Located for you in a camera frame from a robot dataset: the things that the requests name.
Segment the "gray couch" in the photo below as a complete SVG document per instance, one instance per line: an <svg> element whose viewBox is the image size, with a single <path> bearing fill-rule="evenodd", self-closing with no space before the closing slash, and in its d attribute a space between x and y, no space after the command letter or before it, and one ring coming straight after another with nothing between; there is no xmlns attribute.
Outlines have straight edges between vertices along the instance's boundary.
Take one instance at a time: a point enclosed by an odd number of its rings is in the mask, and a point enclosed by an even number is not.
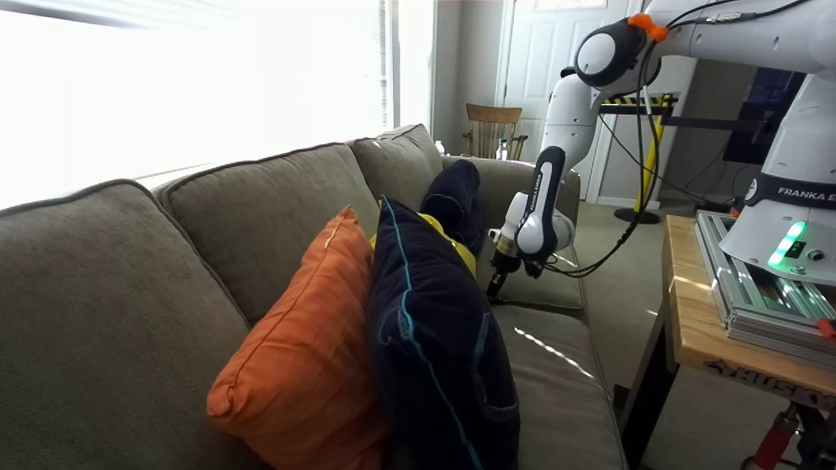
<svg viewBox="0 0 836 470"><path fill-rule="evenodd" d="M503 225L532 165L474 161ZM0 467L265 467L210 424L210 384L333 215L354 207L375 233L379 194L419 207L444 165L410 126L0 212ZM579 177L560 207L579 216ZM492 245L478 258L487 281ZM584 285L517 271L494 314L520 391L520 470L626 467Z"/></svg>

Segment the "floor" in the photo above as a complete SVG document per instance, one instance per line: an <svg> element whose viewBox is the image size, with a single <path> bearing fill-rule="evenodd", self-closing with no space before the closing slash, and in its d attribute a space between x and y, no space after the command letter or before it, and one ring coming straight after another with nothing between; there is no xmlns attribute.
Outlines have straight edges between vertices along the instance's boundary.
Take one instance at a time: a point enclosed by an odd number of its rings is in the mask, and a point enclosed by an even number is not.
<svg viewBox="0 0 836 470"><path fill-rule="evenodd" d="M610 207L581 207L579 253L584 263L601 258L626 233L627 223ZM586 280L590 328L610 384L631 387L661 302L661 234L665 225L640 225L633 237ZM788 401L683 367L643 470L735 470L750 456L777 412Z"/></svg>

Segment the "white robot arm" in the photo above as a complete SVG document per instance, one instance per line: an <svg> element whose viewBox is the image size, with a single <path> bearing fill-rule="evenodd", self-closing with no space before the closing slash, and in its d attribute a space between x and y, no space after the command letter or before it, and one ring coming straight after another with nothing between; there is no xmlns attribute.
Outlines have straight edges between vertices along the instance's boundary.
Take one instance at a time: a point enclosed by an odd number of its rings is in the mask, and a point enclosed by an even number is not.
<svg viewBox="0 0 836 470"><path fill-rule="evenodd" d="M579 46L579 76L566 76L555 85L543 153L558 147L566 153L566 166L543 182L546 174L538 165L534 198L543 200L546 194L560 194L563 173L575 166L594 140L598 104L613 95L649 84L665 54L801 71L808 74L808 80L721 247L778 276L836 285L835 23L835 0L657 0L640 15L597 28ZM551 226L529 225L529 219L543 219L551 210L549 204L526 204L520 215L517 204L517 212L508 215L508 226L517 226L508 245L534 267L566 245L566 241L529 243L549 241L549 234L534 233Z"/></svg>

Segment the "table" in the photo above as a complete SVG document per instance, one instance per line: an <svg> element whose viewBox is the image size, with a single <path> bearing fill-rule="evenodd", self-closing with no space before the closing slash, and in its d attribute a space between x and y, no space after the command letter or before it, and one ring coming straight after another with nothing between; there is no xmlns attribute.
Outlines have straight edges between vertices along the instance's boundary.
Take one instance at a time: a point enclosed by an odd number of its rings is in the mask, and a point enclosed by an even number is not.
<svg viewBox="0 0 836 470"><path fill-rule="evenodd" d="M619 409L631 467L637 467L643 460L679 365L704 367L788 396L790 401L835 412L836 371L729 340L710 289L695 219L666 216L665 225L665 302L637 381Z"/></svg>

